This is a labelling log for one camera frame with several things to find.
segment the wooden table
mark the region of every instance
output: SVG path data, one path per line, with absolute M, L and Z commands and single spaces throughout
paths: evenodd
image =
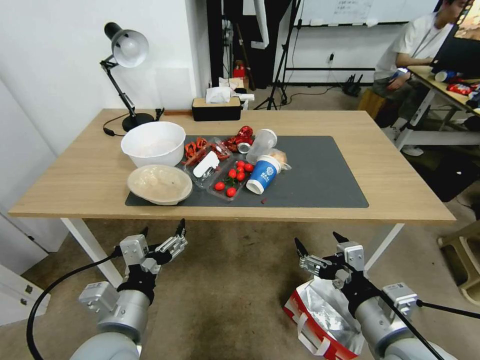
M 186 115 L 163 116 L 162 120 L 181 125 L 191 135 L 233 135 L 241 126 L 250 125 L 254 131 L 270 128 L 278 135 L 332 136 L 369 202 L 368 208 L 125 206 L 129 193 L 126 179 L 135 166 L 120 149 L 122 138 L 102 131 L 105 121 L 123 112 L 101 111 L 9 213 L 61 218 L 93 261 L 106 255 L 82 219 L 385 223 L 382 234 L 365 250 L 368 268 L 404 223 L 455 220 L 364 111 L 243 111 L 240 121 L 195 122 Z M 122 133 L 120 120 L 111 124 L 115 124 L 115 132 Z M 122 278 L 111 263 L 99 268 L 114 286 L 120 284 Z
M 480 117 L 480 109 L 473 109 L 467 105 L 468 96 L 447 91 L 446 83 L 435 81 L 435 75 L 432 73 L 430 66 L 409 66 L 408 69 L 414 74 L 416 80 L 430 89 L 410 121 L 412 126 L 419 123 L 435 95 L 440 96 L 454 106 L 453 110 L 445 117 L 444 124 L 450 121 L 457 111 L 456 109 L 464 110 Z M 405 145 L 480 145 L 480 134 L 470 131 L 416 131 L 406 128 L 395 141 L 395 146 L 399 150 Z

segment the person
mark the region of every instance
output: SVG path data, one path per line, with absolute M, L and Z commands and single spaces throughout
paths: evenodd
M 394 112 L 398 113 L 398 119 L 390 129 L 392 137 L 396 137 L 399 129 L 412 119 L 428 93 L 426 87 L 412 79 L 410 72 L 402 73 L 393 79 L 392 76 L 398 68 L 430 65 L 466 3 L 467 0 L 443 0 L 438 12 L 409 22 L 375 67 L 372 90 L 389 99 Z M 419 147 L 408 145 L 404 146 L 402 151 L 412 156 L 423 154 Z

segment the black lamp base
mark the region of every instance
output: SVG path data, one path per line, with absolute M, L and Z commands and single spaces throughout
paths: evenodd
M 125 130 L 126 132 L 129 132 L 133 128 L 136 128 L 138 125 L 151 123 L 155 121 L 154 117 L 147 113 L 139 113 L 135 115 L 136 115 L 136 121 L 132 120 L 131 116 L 127 116 L 121 122 L 121 126 L 123 127 L 123 130 Z

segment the wooden stool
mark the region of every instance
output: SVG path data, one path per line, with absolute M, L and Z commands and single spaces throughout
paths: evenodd
M 386 98 L 377 95 L 371 88 L 368 88 L 363 93 L 357 110 L 366 111 L 375 120 L 386 101 Z
M 472 304 L 480 306 L 480 264 L 475 254 L 472 252 L 468 241 L 480 241 L 480 238 L 472 236 L 469 238 L 463 236 L 448 236 L 438 239 L 440 249 L 443 249 L 443 255 L 450 264 L 452 270 L 455 269 L 453 262 L 459 260 L 462 265 L 463 274 L 453 272 L 453 277 L 457 283 L 458 289 L 465 298 Z M 452 247 L 455 251 L 456 258 L 450 256 L 446 251 L 447 247 Z

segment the white t-shirt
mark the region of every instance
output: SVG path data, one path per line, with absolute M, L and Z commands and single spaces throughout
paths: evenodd
M 442 29 L 435 27 L 437 13 L 431 13 L 409 22 L 388 47 L 375 67 L 374 79 L 389 78 L 397 71 L 398 53 L 408 54 L 414 59 L 434 58 L 440 50 L 453 25 Z

